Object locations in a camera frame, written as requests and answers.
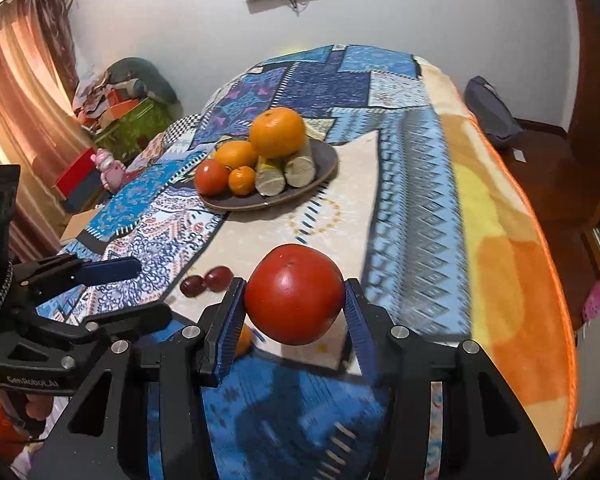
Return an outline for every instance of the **sugarcane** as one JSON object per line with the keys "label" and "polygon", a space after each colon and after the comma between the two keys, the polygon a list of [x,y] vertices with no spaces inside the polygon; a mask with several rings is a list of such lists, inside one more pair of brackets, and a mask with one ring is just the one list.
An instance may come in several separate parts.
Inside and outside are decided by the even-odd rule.
{"label": "sugarcane", "polygon": [[314,180],[315,164],[309,137],[297,152],[285,157],[285,178],[292,187],[304,187]]}
{"label": "sugarcane", "polygon": [[282,171],[283,161],[280,158],[267,159],[258,157],[256,165],[256,190],[262,196],[275,196],[285,189],[285,175]]}

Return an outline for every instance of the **grape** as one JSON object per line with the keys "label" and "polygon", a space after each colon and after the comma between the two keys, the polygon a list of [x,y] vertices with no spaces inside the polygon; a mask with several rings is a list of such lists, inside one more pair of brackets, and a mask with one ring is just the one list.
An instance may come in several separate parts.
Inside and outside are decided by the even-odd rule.
{"label": "grape", "polygon": [[214,267],[205,274],[205,283],[209,287],[209,290],[212,290],[213,292],[222,292],[229,288],[229,284],[233,277],[234,274],[229,267]]}
{"label": "grape", "polygon": [[202,276],[188,276],[180,283],[180,291],[187,298],[195,298],[206,290],[206,283]]}

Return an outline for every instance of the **orange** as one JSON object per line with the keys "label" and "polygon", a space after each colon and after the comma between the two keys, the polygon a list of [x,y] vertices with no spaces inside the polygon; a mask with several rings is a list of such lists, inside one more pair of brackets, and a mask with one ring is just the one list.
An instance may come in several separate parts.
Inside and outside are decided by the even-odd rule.
{"label": "orange", "polygon": [[304,121],[289,108],[271,108],[255,118],[249,140],[264,158],[291,155],[304,144]]}
{"label": "orange", "polygon": [[241,166],[253,168],[258,161],[258,154],[248,140],[229,140],[216,150],[214,159],[232,170]]}
{"label": "orange", "polygon": [[249,166],[241,166],[229,173],[229,189],[234,195],[243,196],[256,189],[256,172]]}
{"label": "orange", "polygon": [[240,357],[241,355],[246,354],[251,347],[251,328],[246,325],[242,326],[242,331],[240,332],[240,338],[238,339],[238,344],[235,347],[235,356]]}

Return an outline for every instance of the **wooden floor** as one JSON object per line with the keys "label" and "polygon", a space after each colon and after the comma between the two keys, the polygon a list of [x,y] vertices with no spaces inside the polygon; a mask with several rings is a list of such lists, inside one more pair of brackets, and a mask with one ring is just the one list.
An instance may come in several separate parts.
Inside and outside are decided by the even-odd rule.
{"label": "wooden floor", "polygon": [[[526,162],[516,160],[512,150],[502,152],[502,159],[536,212],[576,330],[583,323],[584,301],[598,279],[582,232],[600,198],[600,178],[573,158],[560,136],[525,130],[514,145]],[[569,449],[572,465],[581,461],[587,444],[599,436],[600,424],[574,430]]]}

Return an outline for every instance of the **green basket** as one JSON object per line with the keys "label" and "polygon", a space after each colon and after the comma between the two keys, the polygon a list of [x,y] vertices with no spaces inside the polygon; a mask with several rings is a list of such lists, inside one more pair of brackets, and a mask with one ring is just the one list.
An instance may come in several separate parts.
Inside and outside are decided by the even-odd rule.
{"label": "green basket", "polygon": [[141,151],[139,139],[153,139],[173,123],[167,107],[151,98],[144,99],[118,120],[107,126],[96,139],[96,146],[109,150],[116,160],[131,162]]}

